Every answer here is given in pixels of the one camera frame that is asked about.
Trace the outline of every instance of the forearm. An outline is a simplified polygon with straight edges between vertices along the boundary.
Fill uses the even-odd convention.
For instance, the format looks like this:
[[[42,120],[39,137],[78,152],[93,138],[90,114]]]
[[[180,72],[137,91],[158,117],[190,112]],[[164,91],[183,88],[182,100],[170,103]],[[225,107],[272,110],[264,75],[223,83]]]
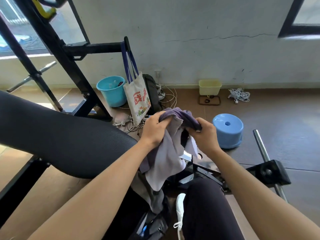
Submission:
[[[208,155],[260,240],[320,239],[320,228],[223,151]]]
[[[152,149],[139,141],[38,228],[29,240],[100,240],[137,172]]]

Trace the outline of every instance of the person's left arm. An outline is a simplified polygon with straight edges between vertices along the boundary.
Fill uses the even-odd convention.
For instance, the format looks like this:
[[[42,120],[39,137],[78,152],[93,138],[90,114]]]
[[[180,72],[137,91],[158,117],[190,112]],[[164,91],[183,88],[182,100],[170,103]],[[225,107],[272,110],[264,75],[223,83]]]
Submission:
[[[171,118],[146,120],[140,141],[55,212],[29,240],[100,240],[146,155],[163,139]]]

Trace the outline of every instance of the exercise machine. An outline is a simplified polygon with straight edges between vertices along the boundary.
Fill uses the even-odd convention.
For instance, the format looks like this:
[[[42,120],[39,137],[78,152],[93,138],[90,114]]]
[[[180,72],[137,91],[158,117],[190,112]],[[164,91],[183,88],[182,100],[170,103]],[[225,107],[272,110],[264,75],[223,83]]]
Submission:
[[[87,54],[121,52],[120,42],[90,44],[87,39],[82,43],[65,44],[50,25],[50,20],[55,15],[55,8],[68,1],[82,27],[72,0],[14,1],[76,84],[83,101],[73,111],[65,111],[42,78],[42,73],[55,62],[37,70],[0,18],[1,36],[29,73],[7,92],[0,91],[0,144],[34,155],[0,192],[0,228],[50,165],[68,175],[92,179],[136,144],[135,139],[109,123],[112,117],[75,63]],[[44,11],[39,2],[51,9]],[[125,37],[124,41],[130,52],[128,38]],[[30,80],[36,82],[56,111],[10,94]],[[258,131],[254,131],[254,135],[265,162],[248,168],[248,171],[267,186],[275,187],[277,194],[286,200],[281,186],[291,183],[289,177],[279,161],[270,161]],[[225,193],[230,193],[219,172],[195,164],[192,157],[184,159],[188,161],[186,169],[168,178],[169,184],[187,188],[193,177],[208,177],[220,184]]]

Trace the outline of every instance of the baseboard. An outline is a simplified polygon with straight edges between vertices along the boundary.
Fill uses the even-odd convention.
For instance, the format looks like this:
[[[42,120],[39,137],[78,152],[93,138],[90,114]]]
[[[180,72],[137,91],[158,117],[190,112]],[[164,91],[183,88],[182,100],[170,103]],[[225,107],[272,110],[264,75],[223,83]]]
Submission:
[[[96,88],[96,84],[90,84],[93,88]],[[168,88],[176,89],[191,89],[199,88],[198,84],[166,84]],[[0,84],[0,90],[9,88],[5,84]],[[34,89],[36,85],[24,85],[20,89],[29,90]],[[76,88],[75,84],[49,84],[50,88]],[[265,88],[320,88],[320,82],[263,82],[263,83],[241,83],[241,84],[222,84],[221,88],[244,88],[244,89],[265,89]]]

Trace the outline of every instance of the wall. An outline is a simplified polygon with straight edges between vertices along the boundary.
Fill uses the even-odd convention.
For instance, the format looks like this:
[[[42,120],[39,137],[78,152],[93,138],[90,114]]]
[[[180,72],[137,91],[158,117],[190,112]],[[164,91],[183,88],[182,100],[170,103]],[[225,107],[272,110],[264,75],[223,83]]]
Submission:
[[[320,81],[320,40],[277,38],[293,0],[73,1],[91,43],[128,36],[138,68],[151,75],[161,69],[161,83]],[[52,59],[32,60],[40,68]],[[23,77],[18,64],[0,60],[0,83]],[[124,75],[120,53],[88,55],[78,65],[92,84]],[[59,66],[43,77],[49,84],[71,83]]]

